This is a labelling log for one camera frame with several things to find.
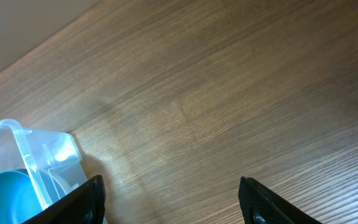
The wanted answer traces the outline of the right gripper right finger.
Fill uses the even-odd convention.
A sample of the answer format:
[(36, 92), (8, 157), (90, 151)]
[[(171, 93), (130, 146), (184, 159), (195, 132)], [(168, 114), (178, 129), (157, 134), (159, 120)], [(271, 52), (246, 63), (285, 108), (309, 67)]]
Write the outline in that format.
[(251, 177), (241, 177), (238, 199), (245, 224), (321, 224)]

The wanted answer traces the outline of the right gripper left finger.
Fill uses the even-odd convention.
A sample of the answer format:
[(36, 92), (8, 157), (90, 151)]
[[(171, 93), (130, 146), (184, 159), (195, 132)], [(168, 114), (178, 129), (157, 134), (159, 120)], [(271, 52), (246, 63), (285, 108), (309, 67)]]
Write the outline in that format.
[(25, 224), (103, 224), (106, 193), (96, 175)]

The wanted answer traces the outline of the cream plastic bowl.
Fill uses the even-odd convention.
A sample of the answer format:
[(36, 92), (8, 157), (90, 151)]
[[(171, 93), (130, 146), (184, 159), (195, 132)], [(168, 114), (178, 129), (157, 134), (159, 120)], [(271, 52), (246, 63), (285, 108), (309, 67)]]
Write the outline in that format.
[(72, 186), (63, 177), (60, 177), (59, 175), (51, 176), (51, 179), (60, 198), (72, 191)]

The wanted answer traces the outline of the dark blue bowl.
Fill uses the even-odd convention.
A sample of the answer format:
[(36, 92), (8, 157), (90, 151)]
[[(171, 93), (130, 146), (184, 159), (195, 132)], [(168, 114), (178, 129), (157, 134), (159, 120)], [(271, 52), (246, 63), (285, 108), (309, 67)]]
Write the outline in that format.
[(51, 176), (53, 174), (44, 170), (38, 171), (38, 174), (33, 174), (27, 169), (17, 169), (14, 172), (20, 175), (17, 194), (21, 201), (37, 203), (40, 206), (45, 203), (46, 206), (49, 206), (61, 199), (52, 183)]
[(40, 212), (42, 207), (27, 172), (1, 172), (0, 223), (23, 223)]

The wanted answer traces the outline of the clear plastic storage container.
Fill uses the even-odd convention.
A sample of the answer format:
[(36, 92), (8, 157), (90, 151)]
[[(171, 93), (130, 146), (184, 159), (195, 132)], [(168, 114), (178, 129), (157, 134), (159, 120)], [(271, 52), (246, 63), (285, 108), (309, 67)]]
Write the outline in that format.
[(68, 133), (21, 126), (14, 119), (0, 121), (0, 173), (44, 170), (63, 177), (72, 191), (89, 180), (81, 167), (81, 154)]

